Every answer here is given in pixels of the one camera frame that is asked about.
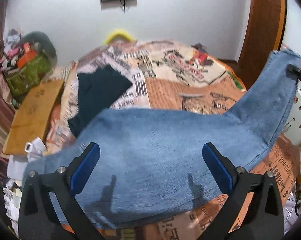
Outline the newspaper print bed blanket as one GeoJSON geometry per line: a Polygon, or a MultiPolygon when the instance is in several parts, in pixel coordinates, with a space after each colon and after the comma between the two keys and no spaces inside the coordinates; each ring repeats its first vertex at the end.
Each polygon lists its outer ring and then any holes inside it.
{"type": "Polygon", "coordinates": [[[300,152],[283,134],[289,112],[297,101],[292,90],[295,82],[284,84],[285,69],[277,64],[278,55],[269,56],[253,86],[246,90],[232,68],[208,55],[204,48],[193,48],[179,42],[157,40],[130,42],[97,48],[78,61],[54,67],[50,80],[63,80],[61,98],[53,107],[50,129],[46,137],[48,154],[54,154],[72,144],[79,122],[79,74],[92,74],[109,64],[121,72],[133,85],[112,105],[113,109],[150,108],[188,111],[195,114],[223,114],[238,107],[240,98],[248,92],[242,111],[262,107],[260,119],[271,128],[262,152],[235,152],[236,159],[249,163],[257,174],[272,171],[282,202],[295,189],[300,172],[300,152]]]}

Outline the orange box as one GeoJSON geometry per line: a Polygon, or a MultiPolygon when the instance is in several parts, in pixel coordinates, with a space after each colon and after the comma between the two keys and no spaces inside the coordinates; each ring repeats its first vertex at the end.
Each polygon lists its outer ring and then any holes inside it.
{"type": "Polygon", "coordinates": [[[31,50],[25,53],[17,61],[18,68],[19,69],[23,68],[27,63],[29,63],[29,61],[33,60],[36,56],[37,56],[37,52],[35,50],[31,50]]]}

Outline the green storage bag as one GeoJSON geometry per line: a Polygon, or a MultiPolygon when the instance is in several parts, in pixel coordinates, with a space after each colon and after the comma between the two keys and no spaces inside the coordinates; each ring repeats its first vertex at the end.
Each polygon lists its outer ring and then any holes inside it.
{"type": "Polygon", "coordinates": [[[18,97],[27,94],[37,86],[52,66],[45,54],[39,54],[29,61],[23,68],[6,76],[6,81],[12,96],[18,97]]]}

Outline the yellow wooden board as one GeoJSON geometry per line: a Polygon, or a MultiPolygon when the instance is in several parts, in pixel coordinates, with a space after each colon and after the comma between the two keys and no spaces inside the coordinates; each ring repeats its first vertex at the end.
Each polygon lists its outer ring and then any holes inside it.
{"type": "Polygon", "coordinates": [[[29,91],[14,116],[3,154],[25,155],[26,143],[46,138],[51,112],[63,87],[63,80],[50,80],[29,91]]]}

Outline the yellow curved pillow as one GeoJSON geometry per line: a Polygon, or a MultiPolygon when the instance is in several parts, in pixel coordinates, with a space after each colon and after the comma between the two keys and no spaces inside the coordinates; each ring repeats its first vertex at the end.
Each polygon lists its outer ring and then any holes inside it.
{"type": "Polygon", "coordinates": [[[133,42],[136,39],[123,29],[114,29],[110,32],[105,40],[105,44],[111,44],[116,41],[133,42]]]}

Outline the blue denim pants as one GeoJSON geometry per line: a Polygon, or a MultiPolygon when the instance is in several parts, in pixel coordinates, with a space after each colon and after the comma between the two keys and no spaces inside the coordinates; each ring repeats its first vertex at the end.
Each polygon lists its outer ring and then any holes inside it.
{"type": "Polygon", "coordinates": [[[101,157],[77,202],[97,228],[133,228],[193,210],[220,194],[202,158],[210,142],[236,166],[253,169],[271,151],[294,103],[300,56],[273,51],[253,86],[226,113],[105,109],[75,143],[27,165],[25,173],[68,166],[95,142],[101,157]]]}

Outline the dark navy folded garment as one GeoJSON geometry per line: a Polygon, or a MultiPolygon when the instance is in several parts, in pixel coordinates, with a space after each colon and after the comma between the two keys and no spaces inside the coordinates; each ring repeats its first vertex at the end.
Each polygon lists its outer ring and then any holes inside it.
{"type": "Polygon", "coordinates": [[[69,128],[78,137],[89,122],[103,109],[110,107],[131,86],[120,72],[109,64],[95,72],[78,74],[78,113],[68,121],[69,128]]]}

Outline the brown wooden door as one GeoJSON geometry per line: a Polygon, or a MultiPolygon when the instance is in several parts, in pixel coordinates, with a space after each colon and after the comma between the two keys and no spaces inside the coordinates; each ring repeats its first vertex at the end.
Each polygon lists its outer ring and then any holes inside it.
{"type": "Polygon", "coordinates": [[[249,89],[259,77],[271,51],[281,45],[286,0],[251,0],[249,20],[238,61],[239,78],[249,89]]]}

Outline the grey neck pillow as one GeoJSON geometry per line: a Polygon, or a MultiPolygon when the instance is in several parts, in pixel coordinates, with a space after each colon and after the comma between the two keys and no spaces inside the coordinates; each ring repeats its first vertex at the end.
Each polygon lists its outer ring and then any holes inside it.
{"type": "Polygon", "coordinates": [[[33,31],[22,38],[22,43],[37,44],[40,52],[44,53],[53,65],[57,64],[57,52],[49,37],[42,31],[33,31]]]}

